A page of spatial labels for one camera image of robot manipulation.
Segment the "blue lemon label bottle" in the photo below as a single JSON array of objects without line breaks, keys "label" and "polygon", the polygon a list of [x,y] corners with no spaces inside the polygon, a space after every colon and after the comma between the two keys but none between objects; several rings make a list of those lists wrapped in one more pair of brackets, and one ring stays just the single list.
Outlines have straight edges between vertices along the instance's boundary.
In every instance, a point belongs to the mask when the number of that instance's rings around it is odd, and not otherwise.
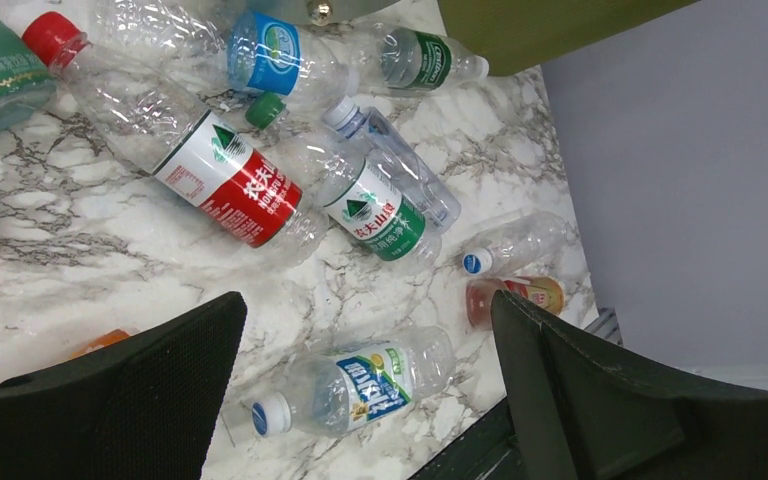
[{"label": "blue lemon label bottle", "polygon": [[312,352],[253,400],[252,424],[262,437],[299,430],[339,438],[441,392],[455,365],[450,337],[438,326]]}]

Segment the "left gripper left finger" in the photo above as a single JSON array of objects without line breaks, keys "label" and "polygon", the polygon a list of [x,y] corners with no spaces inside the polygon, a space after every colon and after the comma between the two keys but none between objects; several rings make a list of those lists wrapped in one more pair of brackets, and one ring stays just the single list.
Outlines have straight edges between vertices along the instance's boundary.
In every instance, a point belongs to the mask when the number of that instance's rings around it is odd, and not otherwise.
[{"label": "left gripper left finger", "polygon": [[0,479],[197,479],[245,325],[225,293],[0,384]]}]

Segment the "red gold label bottle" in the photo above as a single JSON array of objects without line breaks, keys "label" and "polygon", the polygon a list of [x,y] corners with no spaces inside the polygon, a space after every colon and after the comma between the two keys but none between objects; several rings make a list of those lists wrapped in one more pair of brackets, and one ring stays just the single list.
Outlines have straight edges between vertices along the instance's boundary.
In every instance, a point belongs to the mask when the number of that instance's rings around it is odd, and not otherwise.
[{"label": "red gold label bottle", "polygon": [[491,303],[498,290],[510,291],[559,315],[565,305],[561,285],[547,276],[514,276],[471,280],[465,289],[466,315],[477,329],[491,330]]}]

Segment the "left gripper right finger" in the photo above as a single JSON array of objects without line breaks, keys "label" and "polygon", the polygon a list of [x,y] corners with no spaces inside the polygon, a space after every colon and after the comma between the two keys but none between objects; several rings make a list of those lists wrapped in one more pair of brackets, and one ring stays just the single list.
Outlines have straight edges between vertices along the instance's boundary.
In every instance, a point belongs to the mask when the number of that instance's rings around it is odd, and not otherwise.
[{"label": "left gripper right finger", "polygon": [[688,373],[509,291],[491,319],[529,479],[768,479],[768,391]]}]

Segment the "clear unlabelled bottle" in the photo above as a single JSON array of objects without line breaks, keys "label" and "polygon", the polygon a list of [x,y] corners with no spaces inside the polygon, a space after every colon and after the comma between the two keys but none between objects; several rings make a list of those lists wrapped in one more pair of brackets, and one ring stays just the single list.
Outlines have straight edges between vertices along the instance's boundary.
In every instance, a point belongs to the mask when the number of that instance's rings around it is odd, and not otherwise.
[{"label": "clear unlabelled bottle", "polygon": [[536,212],[473,236],[461,254],[460,266],[469,275],[504,275],[522,269],[566,244],[570,224],[549,212]]}]

